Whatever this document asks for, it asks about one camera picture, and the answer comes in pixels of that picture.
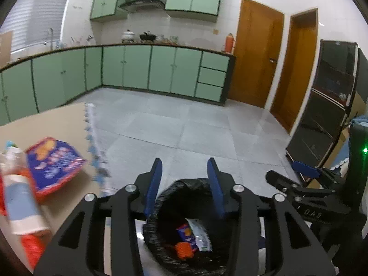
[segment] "kitchen counter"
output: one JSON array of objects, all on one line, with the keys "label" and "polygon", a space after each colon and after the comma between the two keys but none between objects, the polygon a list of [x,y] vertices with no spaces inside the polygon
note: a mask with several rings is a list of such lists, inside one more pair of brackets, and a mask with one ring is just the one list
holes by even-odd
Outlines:
[{"label": "kitchen counter", "polygon": [[225,56],[229,56],[229,57],[234,57],[234,55],[231,54],[227,54],[227,53],[223,53],[223,52],[219,52],[216,50],[212,50],[212,49],[202,49],[202,48],[198,48],[198,47],[191,47],[191,46],[182,46],[182,45],[178,45],[178,44],[167,44],[167,43],[116,43],[116,44],[98,44],[98,45],[94,45],[94,46],[78,46],[78,47],[70,47],[70,48],[65,48],[65,49],[56,49],[53,51],[47,51],[47,52],[42,52],[42,53],[38,53],[38,54],[34,54],[34,55],[30,55],[24,58],[21,58],[19,60],[13,61],[12,63],[9,63],[5,66],[3,66],[2,68],[0,68],[0,73],[2,71],[4,71],[5,69],[8,69],[14,65],[17,65],[19,63],[22,63],[24,61],[36,58],[36,57],[41,57],[44,55],[48,55],[48,54],[52,54],[52,53],[58,53],[58,52],[63,52],[63,51],[70,51],[73,49],[84,49],[84,48],[91,48],[91,47],[113,47],[113,46],[167,46],[167,47],[178,47],[178,48],[186,48],[186,49],[196,49],[196,50],[200,50],[200,51],[206,51],[206,52],[210,52],[210,53],[214,53],[214,54],[218,54],[218,55],[225,55]]}]

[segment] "window blind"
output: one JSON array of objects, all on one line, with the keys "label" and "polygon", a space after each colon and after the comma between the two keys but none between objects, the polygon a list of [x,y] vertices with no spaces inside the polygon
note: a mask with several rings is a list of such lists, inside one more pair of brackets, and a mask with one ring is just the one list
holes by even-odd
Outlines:
[{"label": "window blind", "polygon": [[13,31],[11,51],[50,41],[49,29],[54,30],[54,40],[60,38],[61,23],[67,0],[17,0],[0,33]]}]

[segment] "door frame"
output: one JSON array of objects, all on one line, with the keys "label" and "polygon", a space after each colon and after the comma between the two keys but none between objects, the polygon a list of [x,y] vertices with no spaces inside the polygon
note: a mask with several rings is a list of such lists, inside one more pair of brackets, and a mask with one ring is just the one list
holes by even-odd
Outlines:
[{"label": "door frame", "polygon": [[270,113],[272,113],[272,110],[275,107],[277,92],[280,89],[281,79],[282,79],[283,74],[285,73],[285,69],[286,69],[285,63],[287,61],[287,58],[290,57],[290,55],[288,53],[290,53],[289,48],[290,48],[290,44],[291,44],[290,40],[291,40],[291,33],[292,33],[292,26],[291,26],[292,19],[296,18],[298,16],[303,16],[303,15],[308,14],[308,13],[312,13],[312,12],[315,12],[315,14],[316,14],[316,45],[315,45],[313,64],[312,64],[312,68],[310,70],[309,81],[308,81],[307,87],[305,89],[304,97],[303,97],[302,103],[300,105],[298,114],[295,117],[293,125],[290,126],[289,130],[286,130],[289,133],[290,136],[292,136],[293,133],[295,132],[296,126],[299,124],[300,119],[301,119],[301,115],[303,114],[303,112],[305,110],[305,107],[307,105],[307,100],[308,100],[308,97],[309,97],[309,94],[310,94],[310,89],[311,89],[312,83],[314,81],[316,65],[318,63],[318,55],[319,55],[319,49],[320,49],[320,44],[319,44],[319,41],[318,41],[318,34],[319,34],[318,33],[318,29],[319,29],[319,27],[318,27],[319,26],[318,7],[307,9],[307,10],[295,13],[295,14],[290,16],[289,32],[288,32],[288,37],[287,37],[287,45],[286,45],[286,51],[285,51],[285,58],[284,58],[284,62],[283,62],[283,67],[282,67],[280,78],[279,78],[279,81],[278,81],[278,84],[277,84],[277,89],[275,91],[275,95],[274,95],[273,100],[272,100],[272,105],[271,105],[270,110],[269,110]]}]

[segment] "trash bag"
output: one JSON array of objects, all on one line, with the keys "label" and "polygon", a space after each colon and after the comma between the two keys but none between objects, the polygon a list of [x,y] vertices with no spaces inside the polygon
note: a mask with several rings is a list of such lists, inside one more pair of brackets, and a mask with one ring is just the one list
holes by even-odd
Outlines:
[{"label": "trash bag", "polygon": [[[176,228],[187,223],[186,218],[201,220],[213,251],[197,251],[193,258],[181,261],[174,248],[181,242]],[[219,219],[208,179],[185,179],[174,182],[157,198],[143,235],[157,262],[175,275],[220,276],[226,271],[236,224],[236,220]]]}]

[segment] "faucet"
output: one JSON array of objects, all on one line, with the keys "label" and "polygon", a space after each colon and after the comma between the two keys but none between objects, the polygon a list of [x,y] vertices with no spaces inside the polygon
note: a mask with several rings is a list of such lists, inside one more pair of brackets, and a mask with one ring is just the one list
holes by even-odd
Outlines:
[{"label": "faucet", "polygon": [[49,37],[49,31],[51,30],[51,45],[50,45],[50,51],[52,51],[52,47],[53,47],[53,41],[54,41],[54,29],[50,28],[47,30],[47,36],[46,36],[46,40],[43,42],[43,45],[47,45],[47,39]]}]

